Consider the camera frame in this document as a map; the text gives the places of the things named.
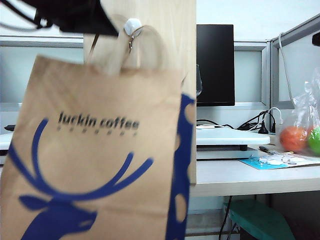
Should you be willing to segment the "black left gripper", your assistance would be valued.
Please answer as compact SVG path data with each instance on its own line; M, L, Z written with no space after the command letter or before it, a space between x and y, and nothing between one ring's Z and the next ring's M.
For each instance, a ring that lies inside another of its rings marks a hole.
M62 32L117 36L99 0L35 0L39 16Z

